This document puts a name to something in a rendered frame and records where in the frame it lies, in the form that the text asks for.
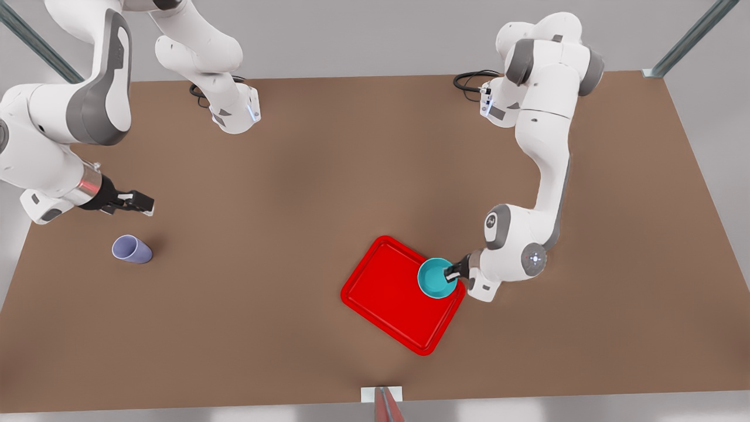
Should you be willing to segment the teal bowl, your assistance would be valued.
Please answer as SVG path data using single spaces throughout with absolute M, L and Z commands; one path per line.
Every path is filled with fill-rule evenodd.
M 458 285 L 454 265 L 442 257 L 431 257 L 423 262 L 417 273 L 418 286 L 428 297 L 443 299 L 450 296 Z

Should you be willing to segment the lavender cup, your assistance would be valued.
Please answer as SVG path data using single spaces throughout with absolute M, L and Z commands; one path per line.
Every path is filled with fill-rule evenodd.
M 129 234 L 117 238 L 112 244 L 111 252 L 117 259 L 135 264 L 145 264 L 153 256 L 148 245 Z

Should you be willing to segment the red tray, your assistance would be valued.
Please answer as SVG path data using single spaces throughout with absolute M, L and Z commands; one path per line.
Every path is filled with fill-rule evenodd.
M 424 294 L 418 270 L 426 261 L 398 240 L 378 237 L 340 292 L 343 304 L 423 357 L 434 352 L 465 297 L 461 281 L 446 297 Z

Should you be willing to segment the silver frame post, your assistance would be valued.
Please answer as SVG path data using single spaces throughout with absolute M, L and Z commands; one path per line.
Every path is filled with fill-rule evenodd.
M 404 400 L 401 386 L 362 387 L 360 402 L 374 406 L 373 422 L 405 422 L 398 404 Z
M 646 79 L 662 79 L 740 2 L 741 0 L 715 0 L 701 18 L 651 69 L 641 70 L 642 76 Z
M 51 48 L 5 0 L 0 0 L 0 22 L 65 82 L 75 84 L 84 81 L 77 70 Z

